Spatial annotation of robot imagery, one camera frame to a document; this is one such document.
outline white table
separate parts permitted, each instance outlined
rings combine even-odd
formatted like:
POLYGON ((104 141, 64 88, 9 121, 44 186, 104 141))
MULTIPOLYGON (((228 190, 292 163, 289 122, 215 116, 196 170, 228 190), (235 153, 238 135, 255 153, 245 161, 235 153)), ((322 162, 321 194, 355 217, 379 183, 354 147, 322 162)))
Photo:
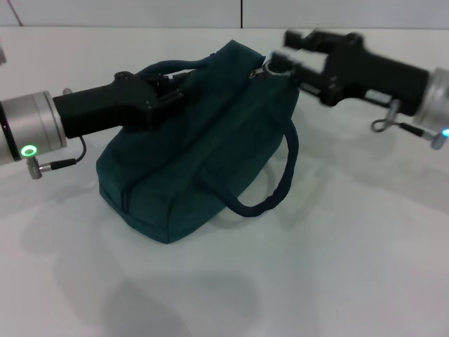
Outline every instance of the white table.
MULTIPOLYGON (((449 68, 449 32, 362 32, 378 53, 449 68)), ((230 39, 268 54, 282 34, 1 28, 0 100, 107 84, 120 70, 199 59, 230 39)), ((449 147, 371 133, 383 114, 354 100, 330 110, 303 95, 287 200, 252 220, 224 211, 167 246, 130 229, 98 194, 95 160, 117 129, 87 136, 79 165, 39 181, 24 162, 2 166, 0 335, 447 336, 449 147)), ((71 140, 41 159, 80 151, 71 140)), ((285 160, 282 145, 242 200, 271 192, 285 160)))

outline bag handle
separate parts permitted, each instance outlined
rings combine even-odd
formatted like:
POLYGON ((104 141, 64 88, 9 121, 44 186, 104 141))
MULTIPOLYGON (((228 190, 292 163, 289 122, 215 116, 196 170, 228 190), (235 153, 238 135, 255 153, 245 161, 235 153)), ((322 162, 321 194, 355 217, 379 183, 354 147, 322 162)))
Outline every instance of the bag handle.
POLYGON ((149 65, 148 67, 144 68, 143 70, 140 70, 136 75, 138 76, 148 76, 148 75, 155 75, 155 74, 172 74, 174 72, 180 72, 182 70, 191 70, 191 69, 198 69, 207 67, 207 65, 210 62, 210 59, 212 58, 214 54, 208 56, 207 58, 204 58, 203 60, 198 61, 179 61, 179 60, 173 60, 173 61, 162 61, 155 63, 153 65, 149 65))
POLYGON ((229 209, 231 209, 231 211, 246 218, 260 216, 265 211, 278 206, 281 201, 286 198, 288 192, 290 191, 293 174, 295 172, 296 159, 299 151, 299 141, 297 138, 295 125, 290 118, 280 117, 276 113, 270 115, 274 118, 279 128, 282 130, 284 136, 286 137, 288 146, 286 169, 283 172, 281 181, 279 181, 278 186, 271 196, 267 197, 264 201, 255 206, 245 206, 231 193, 231 191, 229 191, 229 189, 227 189, 226 186, 224 186, 212 174, 207 172, 207 170, 204 170, 204 175, 202 176, 203 182, 207 184, 207 186, 224 202, 229 209))

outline green fabric bag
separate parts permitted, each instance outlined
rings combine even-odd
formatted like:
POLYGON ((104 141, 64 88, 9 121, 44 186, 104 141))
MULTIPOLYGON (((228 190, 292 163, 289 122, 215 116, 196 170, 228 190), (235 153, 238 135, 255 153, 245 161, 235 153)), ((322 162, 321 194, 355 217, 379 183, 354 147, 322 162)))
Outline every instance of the green fabric bag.
POLYGON ((291 121, 298 90, 261 73, 264 57, 235 41, 196 62, 165 61, 138 75, 195 69, 182 89, 199 99, 156 132, 122 128, 97 162, 100 194, 135 230, 165 244, 189 235, 228 206, 259 216, 288 193, 298 152, 291 121), (286 137, 286 170, 272 196, 253 207, 237 199, 286 137))

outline white wall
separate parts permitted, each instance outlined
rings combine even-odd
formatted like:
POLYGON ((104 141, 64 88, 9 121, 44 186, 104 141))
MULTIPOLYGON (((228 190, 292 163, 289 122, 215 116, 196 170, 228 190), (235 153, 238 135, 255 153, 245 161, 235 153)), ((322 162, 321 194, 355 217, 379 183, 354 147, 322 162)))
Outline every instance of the white wall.
POLYGON ((449 1, 243 0, 243 26, 449 28, 449 1))
POLYGON ((8 5, 6 0, 0 0, 0 26, 18 26, 19 22, 8 5))
POLYGON ((13 5, 24 25, 240 27, 240 0, 14 0, 13 5))

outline green led light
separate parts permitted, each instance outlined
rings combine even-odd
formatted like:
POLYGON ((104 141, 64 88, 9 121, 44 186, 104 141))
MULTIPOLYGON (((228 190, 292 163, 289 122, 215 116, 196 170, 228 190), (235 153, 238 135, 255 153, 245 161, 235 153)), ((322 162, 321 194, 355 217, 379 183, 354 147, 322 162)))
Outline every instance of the green led light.
POLYGON ((37 147, 34 145, 26 145, 22 147, 20 153, 24 157, 33 157, 37 153, 37 147))

